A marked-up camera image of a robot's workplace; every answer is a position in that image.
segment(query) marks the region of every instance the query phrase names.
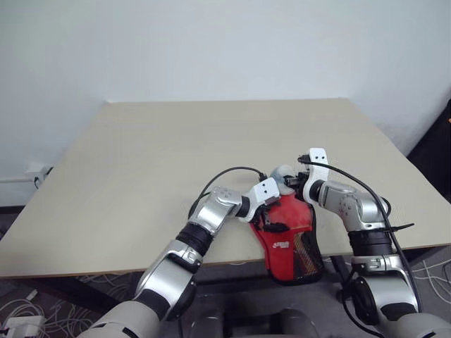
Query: floor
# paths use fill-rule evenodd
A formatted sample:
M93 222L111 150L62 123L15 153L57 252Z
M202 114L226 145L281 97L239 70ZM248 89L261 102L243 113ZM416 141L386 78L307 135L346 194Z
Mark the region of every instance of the floor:
M7 223L10 223L12 220L13 217L5 218L0 216L0 232L3 232L7 228ZM451 259L451 247L445 247L428 258L426 264L431 266L449 259ZM332 272L331 264L327 262L325 264L327 269ZM422 268L423 263L413 267L414 270ZM448 276L451 276L451 265L447 265L447 269ZM445 278L441 265L431 268L429 272L434 276ZM232 276L251 277L263 274L265 274L263 263L253 262L244 265L204 266L198 273L198 279L202 282ZM415 275L423 278L426 277L426 272L420 270ZM93 287L108 292L118 299L124 299L130 281L129 275L84 276L81 278ZM436 296L427 278L417 280L417 282L425 312L451 321L451 305ZM449 285L445 286L444 282L441 282L441 285L447 288L447 291L441 289L437 284L435 287L442 294L442 297L449 301L451 299L451 288ZM249 288L245 292L228 290L221 294L213 294L210 287L200 286L194 303L182 317L183 336L185 338L191 337L191 326L197 318L200 318L205 313L208 315L214 311L220 311L228 313L233 318L239 318L249 315L276 313L284 308L296 308L304 311L313 320L322 338L372 337L355 327L347 318L341 304L335 297L339 289L340 285L333 282L331 274L327 274L320 282L314 284L298 287L282 287L270 284L266 285L265 289ZM31 288L17 281L0 281L0 321L2 323L15 304L5 309L1 309L1 307L11 300L27 297L31 291ZM51 317L48 323L55 323L48 325L46 328L49 337L76 337L89 325L89 320L96 320L100 316L97 313L74 307L44 293L38 293L32 302L43 308L46 318ZM252 333L253 331L249 327L244 327L236 330L236 332ZM173 338L179 336L177 322L162 324L160 337Z

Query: beige tabletop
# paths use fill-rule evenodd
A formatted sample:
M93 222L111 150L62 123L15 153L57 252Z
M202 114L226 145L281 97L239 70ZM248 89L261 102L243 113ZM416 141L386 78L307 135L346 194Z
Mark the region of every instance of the beige tabletop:
M402 247L451 242L449 203L347 99L107 104L0 241L0 276L143 270L217 172L269 174L311 147L390 200L393 225L416 223L397 233ZM236 171L217 183L245 192L256 182ZM338 216L316 210L321 253L350 253ZM230 220L205 262L263 256L249 225Z

